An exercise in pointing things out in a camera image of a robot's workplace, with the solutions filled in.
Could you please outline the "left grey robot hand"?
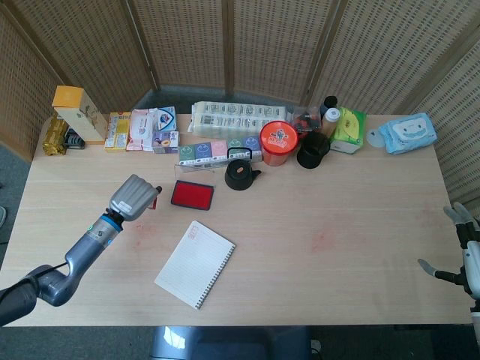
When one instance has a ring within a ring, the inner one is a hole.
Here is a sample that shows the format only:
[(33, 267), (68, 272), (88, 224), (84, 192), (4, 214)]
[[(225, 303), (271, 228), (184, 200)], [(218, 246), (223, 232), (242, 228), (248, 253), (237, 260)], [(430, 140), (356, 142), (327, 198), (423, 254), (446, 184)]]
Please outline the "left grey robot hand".
[(132, 174), (112, 195), (107, 212), (124, 221), (135, 221), (157, 199), (162, 187), (154, 187)]

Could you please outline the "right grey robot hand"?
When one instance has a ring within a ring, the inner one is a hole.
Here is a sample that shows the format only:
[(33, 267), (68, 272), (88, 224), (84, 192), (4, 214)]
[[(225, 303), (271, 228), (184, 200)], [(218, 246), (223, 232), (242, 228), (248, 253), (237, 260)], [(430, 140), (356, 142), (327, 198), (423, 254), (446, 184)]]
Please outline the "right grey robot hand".
[(418, 264), (430, 276), (462, 286), (472, 299), (479, 302), (479, 220), (459, 202), (452, 207), (445, 206), (443, 211), (452, 220), (460, 243), (463, 259), (460, 272), (438, 270), (424, 259), (418, 259)]

